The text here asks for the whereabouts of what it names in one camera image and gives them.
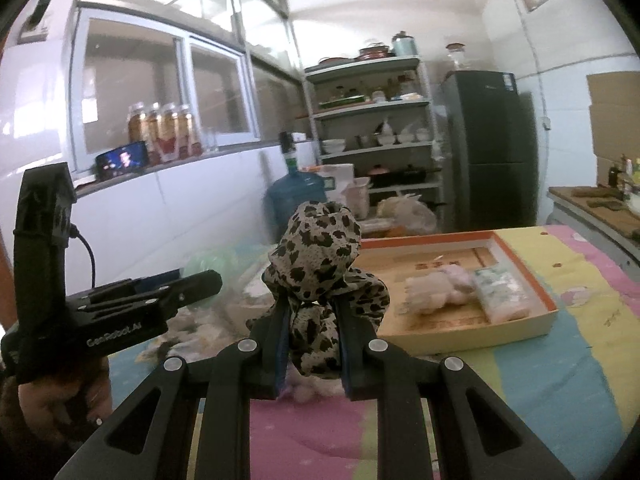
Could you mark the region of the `person's left hand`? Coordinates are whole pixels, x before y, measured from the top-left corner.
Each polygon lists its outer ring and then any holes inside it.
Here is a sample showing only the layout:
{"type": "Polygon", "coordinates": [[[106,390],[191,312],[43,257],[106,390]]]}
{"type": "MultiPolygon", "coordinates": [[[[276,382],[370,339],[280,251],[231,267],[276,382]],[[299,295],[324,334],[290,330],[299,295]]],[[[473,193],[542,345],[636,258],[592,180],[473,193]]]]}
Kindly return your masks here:
{"type": "Polygon", "coordinates": [[[94,425],[113,413],[110,364],[103,358],[70,378],[43,378],[17,387],[28,429],[40,440],[69,441],[76,422],[94,425]]]}

